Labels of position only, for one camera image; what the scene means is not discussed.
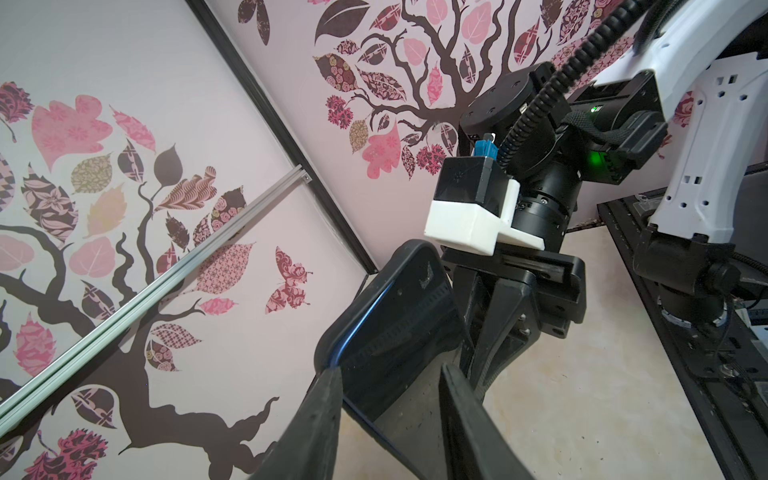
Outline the black smartphone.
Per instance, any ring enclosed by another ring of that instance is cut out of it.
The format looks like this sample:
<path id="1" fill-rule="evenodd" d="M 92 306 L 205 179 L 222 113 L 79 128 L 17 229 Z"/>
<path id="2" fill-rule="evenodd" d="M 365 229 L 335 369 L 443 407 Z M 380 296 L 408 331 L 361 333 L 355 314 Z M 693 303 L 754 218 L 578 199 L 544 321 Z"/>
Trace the black smartphone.
<path id="1" fill-rule="evenodd" d="M 381 447 L 417 478 L 445 479 L 441 368 L 471 354 L 437 249 L 409 240 L 324 332 L 314 365 L 340 370 L 344 409 Z"/>

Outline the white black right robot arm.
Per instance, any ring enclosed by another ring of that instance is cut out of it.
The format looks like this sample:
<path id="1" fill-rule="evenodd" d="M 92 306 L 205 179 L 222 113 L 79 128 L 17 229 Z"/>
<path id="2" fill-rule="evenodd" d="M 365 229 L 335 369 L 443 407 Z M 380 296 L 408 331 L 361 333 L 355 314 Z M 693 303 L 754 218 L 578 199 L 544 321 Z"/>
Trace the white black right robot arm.
<path id="1" fill-rule="evenodd" d="M 461 116 L 426 234 L 443 261 L 484 396 L 542 333 L 584 319 L 584 266 L 561 253 L 585 182 L 619 184 L 661 147 L 678 101 L 718 79 L 666 196 L 642 230 L 634 271 L 655 282 L 663 318 L 699 337 L 715 373 L 742 390 L 724 351 L 740 272 L 731 241 L 738 189 L 767 122 L 763 1 L 625 1 L 560 66 L 503 76 Z"/>

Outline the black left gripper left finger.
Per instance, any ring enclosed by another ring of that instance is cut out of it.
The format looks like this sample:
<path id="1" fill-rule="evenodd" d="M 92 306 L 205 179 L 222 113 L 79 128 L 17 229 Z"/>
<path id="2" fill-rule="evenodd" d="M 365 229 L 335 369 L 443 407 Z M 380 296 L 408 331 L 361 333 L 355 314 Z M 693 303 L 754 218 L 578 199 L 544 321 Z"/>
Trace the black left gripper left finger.
<path id="1" fill-rule="evenodd" d="M 333 477 L 342 410 L 339 368 L 320 373 L 276 445 L 253 479 L 330 479 Z"/>

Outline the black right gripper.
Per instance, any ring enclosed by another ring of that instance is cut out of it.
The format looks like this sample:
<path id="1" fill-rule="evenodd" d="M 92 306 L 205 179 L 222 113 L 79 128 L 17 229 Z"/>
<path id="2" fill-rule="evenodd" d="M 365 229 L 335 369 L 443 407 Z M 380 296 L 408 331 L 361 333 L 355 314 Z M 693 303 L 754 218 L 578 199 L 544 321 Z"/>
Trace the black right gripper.
<path id="1" fill-rule="evenodd" d="M 476 396 L 539 339 L 540 329 L 564 339 L 572 323 L 584 320 L 586 269 L 578 257 L 500 245 L 491 256 L 446 248 L 441 260 L 470 336 L 478 338 L 469 370 Z"/>

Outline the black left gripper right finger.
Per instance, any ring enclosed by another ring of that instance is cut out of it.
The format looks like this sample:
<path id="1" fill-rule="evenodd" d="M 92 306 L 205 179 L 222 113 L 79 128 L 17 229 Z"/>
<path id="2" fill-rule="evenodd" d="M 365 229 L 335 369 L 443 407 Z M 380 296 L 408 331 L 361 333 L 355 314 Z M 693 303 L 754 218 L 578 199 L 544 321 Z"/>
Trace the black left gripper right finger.
<path id="1" fill-rule="evenodd" d="M 509 448 L 457 366 L 441 367 L 438 390 L 449 479 L 534 478 Z"/>

